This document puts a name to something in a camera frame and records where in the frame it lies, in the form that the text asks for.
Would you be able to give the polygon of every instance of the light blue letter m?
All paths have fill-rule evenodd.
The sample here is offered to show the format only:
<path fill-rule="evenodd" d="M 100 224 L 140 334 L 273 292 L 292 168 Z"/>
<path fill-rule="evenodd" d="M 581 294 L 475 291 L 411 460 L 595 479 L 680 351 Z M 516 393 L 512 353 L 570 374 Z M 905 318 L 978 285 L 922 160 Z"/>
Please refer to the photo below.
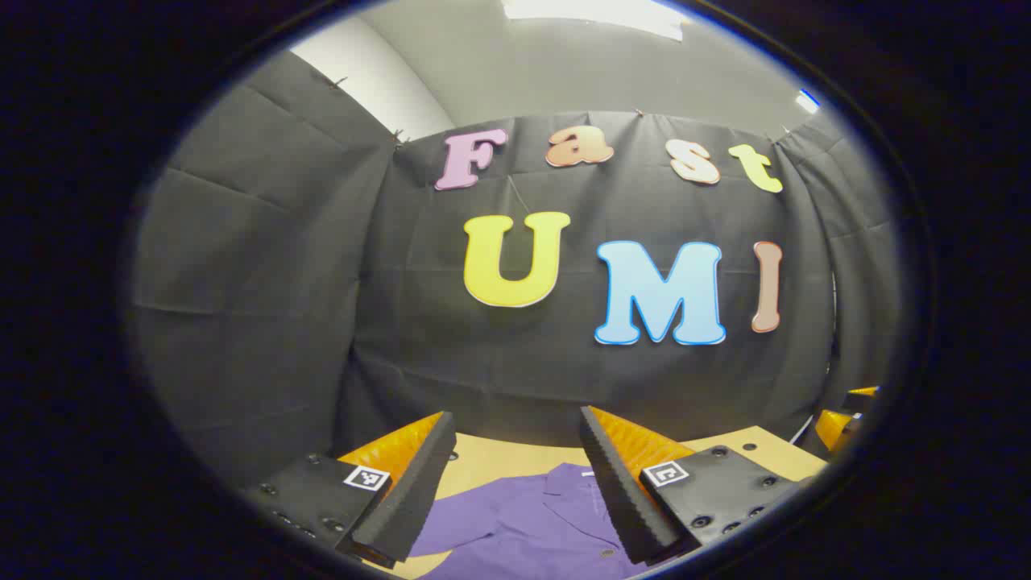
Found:
<path fill-rule="evenodd" d="M 598 257 L 608 264 L 608 309 L 605 325 L 594 332 L 595 340 L 603 345 L 636 343 L 641 335 L 632 322 L 636 305 L 648 337 L 661 342 L 684 305 L 684 318 L 673 331 L 673 340 L 681 345 L 722 343 L 727 332 L 720 325 L 717 302 L 720 255 L 720 248 L 711 243 L 685 243 L 663 279 L 640 243 L 606 241 L 599 245 Z"/>

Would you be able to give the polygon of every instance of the white wall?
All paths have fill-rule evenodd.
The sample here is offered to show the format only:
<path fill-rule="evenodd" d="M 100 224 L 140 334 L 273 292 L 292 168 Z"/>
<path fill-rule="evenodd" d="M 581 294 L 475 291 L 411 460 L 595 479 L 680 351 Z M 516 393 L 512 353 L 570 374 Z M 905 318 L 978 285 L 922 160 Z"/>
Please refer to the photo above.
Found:
<path fill-rule="evenodd" d="M 362 104 L 401 139 L 454 129 L 455 123 L 408 64 L 361 18 L 344 19 L 291 50 Z"/>

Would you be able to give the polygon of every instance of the black curtain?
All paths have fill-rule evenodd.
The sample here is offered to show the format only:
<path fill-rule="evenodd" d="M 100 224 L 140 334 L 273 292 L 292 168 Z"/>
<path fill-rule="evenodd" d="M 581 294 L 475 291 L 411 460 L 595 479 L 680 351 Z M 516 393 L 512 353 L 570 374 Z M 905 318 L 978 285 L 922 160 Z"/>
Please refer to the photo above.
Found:
<path fill-rule="evenodd" d="M 904 211 L 826 116 L 773 143 L 581 111 L 395 148 L 344 92 L 280 55 L 211 108 L 145 194 L 132 297 L 144 369 L 195 451 L 236 484 L 439 410 L 459 432 L 543 445 L 578 446 L 586 404 L 678 440 L 757 424 L 789 439 L 844 390 L 879 384 L 905 336 Z M 616 155 L 548 165 L 548 137 L 574 125 L 600 128 Z M 444 139 L 494 128 L 508 141 L 479 181 L 436 191 Z M 720 182 L 678 177 L 674 138 L 705 146 Z M 749 179 L 728 152 L 742 143 L 770 159 L 783 191 Z M 520 278 L 533 239 L 523 218 L 546 210 L 571 217 L 551 296 L 524 309 L 469 296 L 465 221 L 512 217 L 501 269 Z M 719 245 L 726 340 L 598 344 L 608 275 L 596 251 L 621 239 L 643 244 L 663 275 L 681 244 Z M 751 330 L 761 240 L 784 249 L 769 334 Z"/>

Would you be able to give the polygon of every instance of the wooden table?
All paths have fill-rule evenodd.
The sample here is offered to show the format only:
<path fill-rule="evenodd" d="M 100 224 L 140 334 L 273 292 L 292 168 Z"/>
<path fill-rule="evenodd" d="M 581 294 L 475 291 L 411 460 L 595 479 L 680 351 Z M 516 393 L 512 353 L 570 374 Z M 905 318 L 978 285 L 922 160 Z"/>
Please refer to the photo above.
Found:
<path fill-rule="evenodd" d="M 793 481 L 816 475 L 826 465 L 822 459 L 761 428 L 749 428 L 683 443 L 695 451 L 716 445 L 729 447 L 780 477 Z M 753 444 L 756 448 L 746 450 L 745 444 Z M 498 478 L 544 474 L 559 464 L 573 464 L 586 468 L 591 466 L 587 454 L 579 447 L 523 445 L 464 434 L 458 434 L 455 452 L 459 457 L 448 462 L 444 469 L 440 485 L 437 487 L 437 500 L 479 487 Z M 410 580 L 439 566 L 448 554 L 450 551 L 410 557 L 395 565 L 393 570 L 363 561 L 394 576 Z"/>

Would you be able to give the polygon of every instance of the yellow letter u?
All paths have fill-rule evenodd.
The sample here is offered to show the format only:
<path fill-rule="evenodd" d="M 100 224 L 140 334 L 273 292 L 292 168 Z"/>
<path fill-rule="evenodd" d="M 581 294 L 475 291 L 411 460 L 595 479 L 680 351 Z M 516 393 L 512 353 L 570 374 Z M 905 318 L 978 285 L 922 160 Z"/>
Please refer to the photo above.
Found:
<path fill-rule="evenodd" d="M 533 265 L 519 280 L 501 277 L 501 240 L 511 229 L 507 215 L 480 215 L 465 223 L 469 245 L 465 250 L 465 287 L 473 299 L 492 307 L 523 308 L 543 301 L 559 277 L 559 240 L 569 215 L 540 211 L 526 216 L 533 230 Z"/>

